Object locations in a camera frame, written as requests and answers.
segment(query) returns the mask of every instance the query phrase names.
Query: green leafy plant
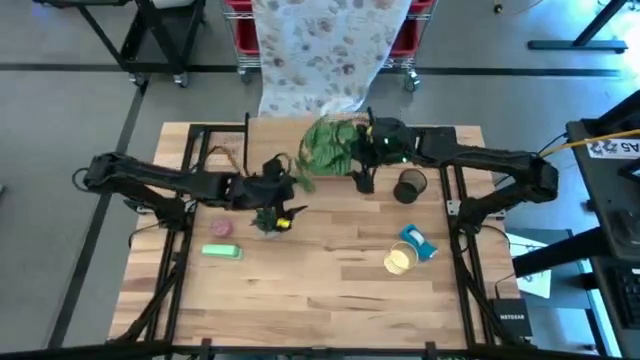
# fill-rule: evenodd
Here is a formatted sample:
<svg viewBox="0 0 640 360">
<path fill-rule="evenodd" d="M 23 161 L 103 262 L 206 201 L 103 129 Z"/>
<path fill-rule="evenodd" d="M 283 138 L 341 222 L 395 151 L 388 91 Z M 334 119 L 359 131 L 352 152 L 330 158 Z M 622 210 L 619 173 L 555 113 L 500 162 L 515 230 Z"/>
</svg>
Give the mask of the green leafy plant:
<svg viewBox="0 0 640 360">
<path fill-rule="evenodd" d="M 296 179 L 307 192 L 315 190 L 311 175 L 343 176 L 351 172 L 351 144 L 358 138 L 352 120 L 318 119 L 300 141 Z"/>
</svg>

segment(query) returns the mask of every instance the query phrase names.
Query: gray floor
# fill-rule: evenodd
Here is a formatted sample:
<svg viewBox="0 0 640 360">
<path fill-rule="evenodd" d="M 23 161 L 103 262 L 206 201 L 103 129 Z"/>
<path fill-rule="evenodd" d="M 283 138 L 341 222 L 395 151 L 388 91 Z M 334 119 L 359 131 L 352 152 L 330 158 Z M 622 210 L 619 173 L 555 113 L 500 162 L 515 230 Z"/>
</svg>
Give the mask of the gray floor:
<svg viewBox="0 0 640 360">
<path fill-rule="evenodd" d="M 638 49 L 623 56 L 526 50 L 529 39 L 577 34 L 597 10 L 595 0 L 583 3 L 589 2 L 577 7 L 548 0 L 519 16 L 496 17 L 488 0 L 441 0 L 419 65 L 621 69 L 622 78 L 423 76 L 422 87 L 409 94 L 402 91 L 401 76 L 383 75 L 365 106 L 407 123 L 481 125 L 488 146 L 535 151 L 567 121 L 602 114 L 640 84 L 631 67 Z M 505 7 L 512 11 L 525 3 L 512 0 Z M 135 8 L 93 12 L 119 45 Z M 216 0 L 210 0 L 207 15 L 194 62 L 233 64 Z M 599 36 L 637 39 L 637 29 L 621 19 Z M 3 0 L 0 33 L 0 63 L 113 63 L 73 9 Z M 76 191 L 70 175 L 94 154 L 115 148 L 135 91 L 126 78 L 123 73 L 0 72 L 0 183 L 8 186 L 0 198 L 0 352 L 46 344 L 97 200 Z M 128 153 L 150 160 L 166 121 L 241 121 L 246 111 L 257 112 L 260 94 L 259 76 L 245 86 L 235 74 L 193 74 L 188 89 L 154 76 Z M 550 159 L 561 170 L 559 199 L 519 206 L 509 213 L 508 225 L 592 227 L 596 220 L 580 207 L 586 191 L 571 153 Z M 121 199 L 112 199 L 67 345 L 104 340 L 134 223 Z M 554 346 L 562 342 L 557 336 L 546 338 L 549 348 L 564 346 Z"/>
</svg>

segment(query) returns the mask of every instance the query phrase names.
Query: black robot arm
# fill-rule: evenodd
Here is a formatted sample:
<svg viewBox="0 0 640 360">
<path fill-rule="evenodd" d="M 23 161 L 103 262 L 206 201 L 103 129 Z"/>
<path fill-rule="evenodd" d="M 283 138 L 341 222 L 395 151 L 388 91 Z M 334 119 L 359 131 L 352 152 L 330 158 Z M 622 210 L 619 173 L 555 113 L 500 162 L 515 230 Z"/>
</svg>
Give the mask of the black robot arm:
<svg viewBox="0 0 640 360">
<path fill-rule="evenodd" d="M 295 180 L 277 157 L 263 165 L 263 175 L 244 177 L 237 172 L 179 171 L 106 153 L 93 158 L 82 182 L 89 192 L 124 195 L 153 210 L 161 224 L 178 230 L 184 227 L 185 202 L 165 198 L 147 186 L 189 194 L 206 206 L 227 210 L 274 208 L 279 218 L 286 215 L 283 203 L 293 199 Z"/>
<path fill-rule="evenodd" d="M 412 161 L 423 167 L 447 165 L 469 167 L 511 175 L 515 182 L 481 198 L 461 201 L 458 224 L 465 232 L 477 233 L 485 218 L 522 202 L 543 203 L 558 195 L 558 170 L 542 157 L 525 151 L 495 150 L 460 145 L 455 129 L 420 129 Z"/>
<path fill-rule="evenodd" d="M 369 117 L 368 127 L 360 126 L 353 151 L 364 169 L 354 175 L 361 192 L 373 192 L 373 176 L 367 169 L 408 161 L 428 168 L 454 165 L 511 175 L 513 184 L 482 198 L 461 201 L 458 226 L 474 234 L 492 213 L 522 202 L 542 203 L 557 197 L 558 170 L 535 153 L 460 145 L 453 127 L 411 129 L 398 119 L 376 119 L 371 112 Z"/>
</svg>

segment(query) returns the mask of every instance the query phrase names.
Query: yellow cable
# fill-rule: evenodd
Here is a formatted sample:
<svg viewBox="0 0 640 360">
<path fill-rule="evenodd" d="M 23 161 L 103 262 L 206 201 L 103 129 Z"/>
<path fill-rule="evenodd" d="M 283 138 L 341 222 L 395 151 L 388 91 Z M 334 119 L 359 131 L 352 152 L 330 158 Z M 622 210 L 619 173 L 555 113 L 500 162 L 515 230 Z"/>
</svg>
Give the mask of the yellow cable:
<svg viewBox="0 0 640 360">
<path fill-rule="evenodd" d="M 591 138 L 591 139 L 584 139 L 584 140 L 580 140 L 580 141 L 574 141 L 572 143 L 566 143 L 564 145 L 556 146 L 556 147 L 551 148 L 549 150 L 543 151 L 543 152 L 540 153 L 540 156 L 541 157 L 546 157 L 546 156 L 549 156 L 549 155 L 553 154 L 554 152 L 560 151 L 562 149 L 572 148 L 572 147 L 576 147 L 576 146 L 580 146 L 580 145 L 586 145 L 586 144 L 590 144 L 590 143 L 596 142 L 596 141 L 603 141 L 603 140 L 608 140 L 608 139 L 613 139 L 613 138 L 621 138 L 621 137 L 624 137 L 624 136 L 639 135 L 639 134 L 640 134 L 640 129 L 636 129 L 636 130 L 622 131 L 622 132 L 615 133 L 615 134 L 610 134 L 610 135 L 598 136 L 598 137 Z"/>
</svg>

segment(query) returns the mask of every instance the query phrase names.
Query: wooden table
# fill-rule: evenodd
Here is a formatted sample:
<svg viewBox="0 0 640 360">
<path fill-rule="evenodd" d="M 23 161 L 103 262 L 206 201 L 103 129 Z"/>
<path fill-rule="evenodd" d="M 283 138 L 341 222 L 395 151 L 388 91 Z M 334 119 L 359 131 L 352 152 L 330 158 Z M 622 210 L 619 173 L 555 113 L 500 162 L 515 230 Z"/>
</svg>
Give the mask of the wooden table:
<svg viewBox="0 0 640 360">
<path fill-rule="evenodd" d="M 249 170 L 260 171 L 261 164 L 278 152 L 297 154 L 311 122 L 252 119 Z M 154 163 L 179 168 L 189 125 L 164 124 Z M 479 127 L 456 130 L 459 143 L 483 145 Z M 212 143 L 231 148 L 241 160 L 243 140 L 240 133 L 217 133 Z M 411 165 L 380 168 L 371 195 L 358 193 L 346 177 L 317 179 L 312 195 L 296 189 L 295 199 L 286 205 L 309 208 L 296 217 L 291 231 L 276 239 L 266 239 L 249 226 L 253 211 L 198 206 L 174 343 L 199 345 L 202 338 L 211 338 L 218 346 L 420 349 L 425 341 L 435 341 L 440 349 L 466 348 L 439 174 L 422 169 L 427 190 L 415 203 L 402 205 L 391 191 L 407 167 Z M 231 169 L 223 155 L 212 155 L 206 168 Z M 465 169 L 464 174 L 469 196 L 493 190 L 488 172 Z M 455 193 L 453 174 L 450 178 Z M 210 224 L 217 217 L 233 221 L 230 239 L 211 234 Z M 155 222 L 155 217 L 143 216 L 138 227 Z M 405 275 L 392 275 L 382 259 L 407 224 L 417 225 L 439 252 Z M 162 229 L 145 230 L 134 238 L 110 336 L 124 332 L 152 297 L 164 239 Z M 491 229 L 477 239 L 485 286 L 493 297 L 493 284 L 513 272 L 508 245 Z M 202 245 L 210 243 L 238 244 L 244 258 L 201 255 Z M 515 280 L 501 282 L 500 293 L 518 296 Z M 473 300 L 471 308 L 476 339 L 482 341 Z M 162 330 L 166 312 L 165 305 Z"/>
</svg>

